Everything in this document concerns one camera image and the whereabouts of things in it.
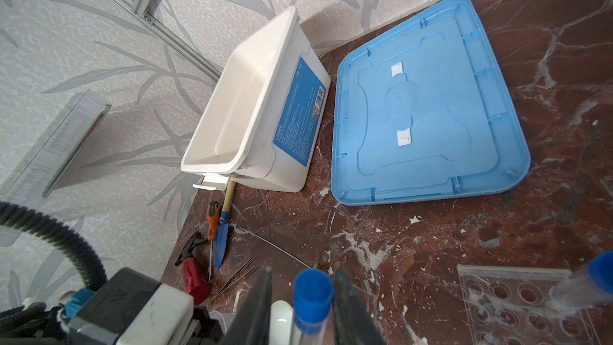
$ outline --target blue test tube cap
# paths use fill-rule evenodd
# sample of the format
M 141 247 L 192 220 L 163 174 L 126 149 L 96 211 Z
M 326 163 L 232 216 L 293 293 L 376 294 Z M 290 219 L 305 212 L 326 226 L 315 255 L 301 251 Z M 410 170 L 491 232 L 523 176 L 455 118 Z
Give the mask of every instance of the blue test tube cap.
M 294 280 L 294 311 L 299 320 L 294 320 L 299 328 L 301 321 L 318 324 L 330 314 L 334 299 L 334 284 L 325 272 L 307 269 L 298 273 Z
M 613 252 L 605 252 L 594 258 L 587 270 L 594 283 L 613 296 Z

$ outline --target orange screwdriver handle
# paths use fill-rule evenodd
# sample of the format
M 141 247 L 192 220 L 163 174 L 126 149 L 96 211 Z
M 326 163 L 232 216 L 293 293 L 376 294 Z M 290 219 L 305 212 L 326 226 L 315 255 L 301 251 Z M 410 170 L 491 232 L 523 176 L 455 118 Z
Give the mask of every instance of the orange screwdriver handle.
M 208 240 L 214 242 L 217 240 L 217 222 L 219 221 L 219 203 L 210 202 L 208 204 L 207 219 L 208 219 Z

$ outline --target blue label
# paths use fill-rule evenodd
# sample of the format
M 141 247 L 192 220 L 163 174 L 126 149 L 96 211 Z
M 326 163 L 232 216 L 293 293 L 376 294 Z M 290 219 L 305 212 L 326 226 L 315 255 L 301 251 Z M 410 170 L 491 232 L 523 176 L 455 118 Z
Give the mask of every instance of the blue label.
M 304 166 L 311 154 L 325 96 L 326 88 L 300 58 L 273 143 Z

